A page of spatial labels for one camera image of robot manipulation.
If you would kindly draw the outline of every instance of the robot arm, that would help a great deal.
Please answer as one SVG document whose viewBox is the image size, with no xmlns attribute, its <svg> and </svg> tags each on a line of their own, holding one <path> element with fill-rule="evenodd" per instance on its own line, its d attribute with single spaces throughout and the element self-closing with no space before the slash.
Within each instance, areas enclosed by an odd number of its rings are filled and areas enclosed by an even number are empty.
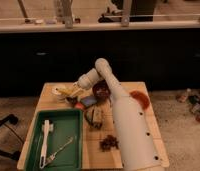
<svg viewBox="0 0 200 171">
<path fill-rule="evenodd" d="M 95 68 L 82 75 L 77 84 L 89 89 L 102 79 L 111 91 L 112 114 L 124 170 L 161 166 L 141 106 L 124 90 L 105 59 L 99 58 Z"/>
</svg>

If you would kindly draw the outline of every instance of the food item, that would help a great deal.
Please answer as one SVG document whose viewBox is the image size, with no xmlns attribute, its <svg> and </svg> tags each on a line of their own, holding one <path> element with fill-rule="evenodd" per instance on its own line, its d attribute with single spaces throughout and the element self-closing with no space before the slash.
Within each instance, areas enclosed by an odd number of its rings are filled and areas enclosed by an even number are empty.
<svg viewBox="0 0 200 171">
<path fill-rule="evenodd" d="M 85 106 L 80 102 L 77 102 L 77 104 L 74 106 L 74 108 L 80 109 L 82 111 L 85 110 Z"/>
<path fill-rule="evenodd" d="M 141 91 L 132 91 L 130 92 L 130 95 L 140 103 L 143 110 L 146 110 L 149 107 L 150 100 Z"/>
<path fill-rule="evenodd" d="M 110 96 L 110 90 L 105 80 L 95 84 L 92 91 L 94 96 L 99 100 L 106 100 Z"/>
<path fill-rule="evenodd" d="M 97 106 L 89 108 L 85 112 L 85 119 L 92 127 L 96 129 L 101 129 L 103 124 L 102 109 Z"/>
<path fill-rule="evenodd" d="M 116 147 L 116 149 L 118 149 L 118 141 L 113 135 L 107 135 L 103 141 L 100 141 L 100 148 L 102 151 L 109 151 L 111 150 L 111 147 Z"/>
</svg>

